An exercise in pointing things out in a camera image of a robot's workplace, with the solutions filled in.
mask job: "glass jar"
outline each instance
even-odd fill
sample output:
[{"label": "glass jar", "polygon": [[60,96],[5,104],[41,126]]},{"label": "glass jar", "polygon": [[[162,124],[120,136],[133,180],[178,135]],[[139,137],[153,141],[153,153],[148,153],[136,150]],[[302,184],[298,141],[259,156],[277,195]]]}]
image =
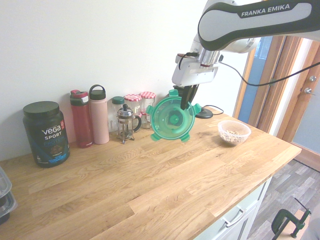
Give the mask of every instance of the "glass jar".
[{"label": "glass jar", "polygon": [[141,112],[141,99],[138,94],[127,94],[124,96],[124,102],[131,108],[133,115],[139,116]]},{"label": "glass jar", "polygon": [[141,113],[141,127],[143,129],[150,129],[151,125],[150,125],[150,115],[147,114],[146,112],[142,112]]},{"label": "glass jar", "polygon": [[115,96],[112,98],[112,113],[110,116],[110,132],[118,130],[117,112],[123,107],[125,99],[123,96]]},{"label": "glass jar", "polygon": [[140,93],[141,100],[141,112],[145,113],[148,106],[154,106],[156,100],[156,94],[151,91],[143,91]]}]

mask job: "green container lid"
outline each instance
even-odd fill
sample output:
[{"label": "green container lid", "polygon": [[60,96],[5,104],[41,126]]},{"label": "green container lid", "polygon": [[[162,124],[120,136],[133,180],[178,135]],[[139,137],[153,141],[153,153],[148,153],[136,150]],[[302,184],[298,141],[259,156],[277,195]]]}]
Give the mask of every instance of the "green container lid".
[{"label": "green container lid", "polygon": [[154,131],[151,138],[154,141],[189,140],[189,131],[195,123],[195,116],[201,111],[201,106],[199,104],[192,106],[188,102],[188,107],[182,110],[181,100],[178,90],[170,90],[169,97],[160,101],[155,107],[148,106],[146,109],[147,114],[151,116],[150,124]]},{"label": "green container lid", "polygon": [[125,103],[125,98],[123,96],[115,96],[112,98],[112,104],[121,105]]}]

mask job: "cable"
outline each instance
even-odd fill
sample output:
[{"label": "cable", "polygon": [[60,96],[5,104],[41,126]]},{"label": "cable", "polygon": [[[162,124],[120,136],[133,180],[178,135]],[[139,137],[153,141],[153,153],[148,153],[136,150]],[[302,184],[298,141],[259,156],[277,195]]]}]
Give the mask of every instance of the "cable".
[{"label": "cable", "polygon": [[182,60],[185,58],[185,57],[198,57],[198,53],[197,52],[187,52],[185,55],[183,55],[179,61],[179,70],[180,69],[180,66],[181,66],[181,63],[182,63]]},{"label": "cable", "polygon": [[220,115],[220,114],[223,114],[225,112],[220,107],[217,107],[217,106],[214,106],[214,105],[205,105],[202,108],[205,108],[205,107],[214,107],[214,108],[219,109],[221,111],[221,112],[219,112],[217,114],[212,113],[213,115]]},{"label": "cable", "polygon": [[320,62],[317,62],[317,63],[315,63],[315,64],[313,64],[313,65],[311,65],[311,66],[308,66],[308,67],[306,67],[306,68],[304,68],[304,69],[302,69],[302,70],[300,70],[300,71],[297,71],[297,72],[295,72],[295,73],[293,73],[293,74],[291,74],[291,75],[289,75],[289,76],[285,76],[285,77],[280,78],[280,79],[278,79],[278,80],[271,81],[271,82],[267,82],[267,83],[262,83],[262,84],[252,84],[252,83],[247,82],[247,81],[242,77],[242,75],[240,74],[240,72],[238,72],[238,70],[235,69],[233,66],[230,66],[230,65],[228,65],[228,64],[226,64],[226,63],[223,63],[223,62],[221,62],[221,61],[219,61],[219,63],[220,63],[220,64],[223,64],[223,65],[226,65],[227,67],[232,68],[233,70],[235,70],[235,71],[239,74],[239,76],[242,78],[242,80],[243,80],[247,85],[249,85],[249,86],[254,86],[254,87],[260,87],[260,86],[266,86],[266,85],[275,84],[275,83],[278,83],[278,82],[280,82],[280,81],[283,81],[283,80],[286,80],[286,79],[288,79],[288,78],[291,78],[291,77],[294,76],[294,75],[300,74],[300,73],[302,73],[302,72],[304,72],[304,71],[306,71],[306,70],[308,70],[308,69],[311,69],[311,68],[314,68],[314,67],[320,65]]}]

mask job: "doorway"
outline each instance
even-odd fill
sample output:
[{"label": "doorway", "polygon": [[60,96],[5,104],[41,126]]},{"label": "doorway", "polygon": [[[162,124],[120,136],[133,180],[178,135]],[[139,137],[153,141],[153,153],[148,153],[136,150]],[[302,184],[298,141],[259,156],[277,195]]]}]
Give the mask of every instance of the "doorway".
[{"label": "doorway", "polygon": [[[313,42],[303,67],[320,62],[320,43]],[[277,137],[302,148],[296,160],[320,171],[320,66],[300,74]]]}]

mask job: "drawer handle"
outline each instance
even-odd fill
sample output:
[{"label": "drawer handle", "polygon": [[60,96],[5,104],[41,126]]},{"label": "drawer handle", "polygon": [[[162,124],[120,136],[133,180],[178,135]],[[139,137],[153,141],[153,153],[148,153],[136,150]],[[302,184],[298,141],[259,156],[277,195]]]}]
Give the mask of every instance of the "drawer handle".
[{"label": "drawer handle", "polygon": [[223,218],[227,228],[232,227],[233,225],[235,225],[237,222],[239,222],[245,216],[247,210],[246,209],[242,210],[240,207],[238,207],[238,208],[239,208],[239,211],[241,212],[241,214],[235,220],[233,220],[232,222],[229,222],[227,219]]}]

